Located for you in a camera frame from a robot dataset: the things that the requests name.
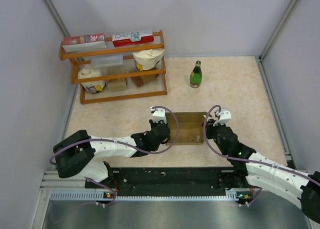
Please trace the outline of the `brown cardboard box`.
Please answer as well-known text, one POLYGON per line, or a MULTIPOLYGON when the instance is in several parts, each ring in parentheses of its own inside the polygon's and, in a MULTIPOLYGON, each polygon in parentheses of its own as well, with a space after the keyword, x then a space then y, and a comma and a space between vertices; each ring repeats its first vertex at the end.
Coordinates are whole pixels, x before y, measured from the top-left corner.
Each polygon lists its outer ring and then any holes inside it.
MULTIPOLYGON (((175 141, 175 145, 201 145, 204 143, 203 123, 207 113, 201 112, 174 112, 178 121, 179 133, 175 141), (190 136, 200 136, 199 143, 190 142, 190 136)), ((167 125, 170 129, 170 140, 167 145, 172 144, 176 138, 178 126, 173 115, 166 113, 167 125)))

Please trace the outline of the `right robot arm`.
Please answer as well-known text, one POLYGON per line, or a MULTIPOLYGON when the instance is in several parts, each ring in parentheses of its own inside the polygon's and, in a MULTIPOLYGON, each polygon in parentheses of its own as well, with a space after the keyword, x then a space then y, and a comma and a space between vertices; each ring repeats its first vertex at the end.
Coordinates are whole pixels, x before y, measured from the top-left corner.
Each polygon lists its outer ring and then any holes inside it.
POLYGON ((236 171, 233 181, 239 187, 267 190, 301 209, 310 220, 320 222, 320 173, 310 174, 279 164, 241 143, 233 130, 217 120, 203 123, 205 142, 213 140, 216 154, 227 159, 236 171))

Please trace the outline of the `small grey scrap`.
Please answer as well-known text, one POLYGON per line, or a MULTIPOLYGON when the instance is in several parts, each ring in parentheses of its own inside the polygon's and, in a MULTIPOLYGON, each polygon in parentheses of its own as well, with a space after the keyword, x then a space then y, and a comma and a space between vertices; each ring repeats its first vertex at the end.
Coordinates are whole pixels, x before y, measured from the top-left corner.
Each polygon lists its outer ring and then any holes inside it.
POLYGON ((199 143, 201 141, 201 137, 199 135, 190 135, 189 136, 189 141, 191 143, 199 143))

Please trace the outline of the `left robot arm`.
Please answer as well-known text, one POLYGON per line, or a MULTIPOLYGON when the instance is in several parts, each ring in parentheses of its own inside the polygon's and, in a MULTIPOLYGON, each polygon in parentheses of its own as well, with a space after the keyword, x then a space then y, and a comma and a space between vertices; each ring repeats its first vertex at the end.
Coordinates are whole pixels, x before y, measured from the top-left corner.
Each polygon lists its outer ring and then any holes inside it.
POLYGON ((166 119, 149 120, 151 129, 126 137, 102 138, 79 130, 53 147, 54 160, 61 179, 82 176, 109 187, 114 180, 110 165, 99 161, 107 157, 143 157, 155 153, 170 139, 166 119))

